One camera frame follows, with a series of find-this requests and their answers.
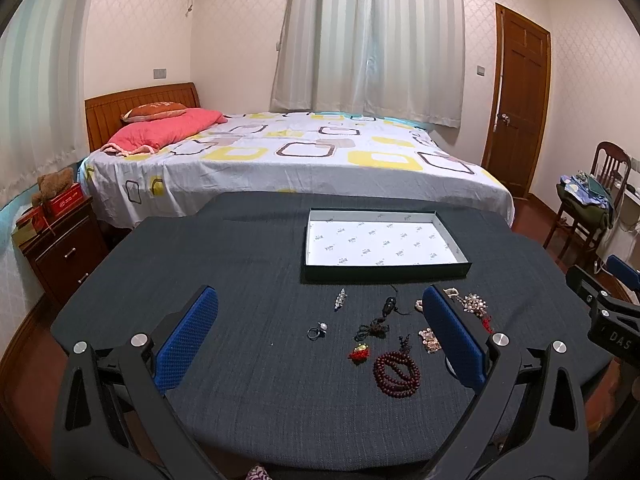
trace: teddy bear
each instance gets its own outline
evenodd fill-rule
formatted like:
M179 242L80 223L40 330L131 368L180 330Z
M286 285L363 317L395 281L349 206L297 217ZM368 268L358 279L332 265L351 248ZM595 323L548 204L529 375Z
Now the teddy bear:
M34 207L51 200L56 195L69 189L74 183L73 168L65 168L57 173L47 173L38 177L39 191L31 195Z

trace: door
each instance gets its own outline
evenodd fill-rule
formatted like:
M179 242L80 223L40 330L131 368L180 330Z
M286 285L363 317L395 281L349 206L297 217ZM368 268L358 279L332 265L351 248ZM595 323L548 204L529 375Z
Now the door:
M551 69L547 30L499 4L492 121L482 166L516 198L526 198L538 163Z

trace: dark gray fabric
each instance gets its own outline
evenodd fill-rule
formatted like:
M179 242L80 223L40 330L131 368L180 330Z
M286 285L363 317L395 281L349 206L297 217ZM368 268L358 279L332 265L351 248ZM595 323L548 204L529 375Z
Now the dark gray fabric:
M151 332L180 309L201 284L220 297L218 319L187 371L167 397L201 442L262 462L355 470L418 462L443 443L472 399L445 370L442 352L427 354L417 312L393 313L385 340L367 339L372 358L354 366L347 354L361 323L380 314L388 285L300 283L309 208L437 210L472 262L464 280L444 282L488 303L493 326L522 346L566 342L583 383L610 360L588 341L582 302L543 248L511 233L497 214L412 200L284 193L224 194L196 216L149 218L98 266L53 323L69 351L78 340L94 348ZM398 285L398 306L412 310L428 283ZM326 338L306 330L323 321ZM411 335L422 373L407 399L382 394L373 359ZM498 430L513 420L509 407Z

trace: nightstand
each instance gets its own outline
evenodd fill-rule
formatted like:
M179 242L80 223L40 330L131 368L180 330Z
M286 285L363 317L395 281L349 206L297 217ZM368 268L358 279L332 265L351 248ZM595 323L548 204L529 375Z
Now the nightstand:
M91 202L85 197L20 247L46 295L60 307L108 253Z

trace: dark red bead necklace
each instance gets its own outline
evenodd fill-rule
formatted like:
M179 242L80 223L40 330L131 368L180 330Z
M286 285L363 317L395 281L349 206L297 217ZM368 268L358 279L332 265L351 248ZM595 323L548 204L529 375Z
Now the dark red bead necklace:
M376 378L378 387L389 397L402 399L411 397L420 386L420 370L413 359L409 357L409 336L399 337L400 351L387 352L378 356L373 363L373 376ZM400 379L390 377L385 372L385 366L389 366ZM399 365L406 366L408 374L402 371Z

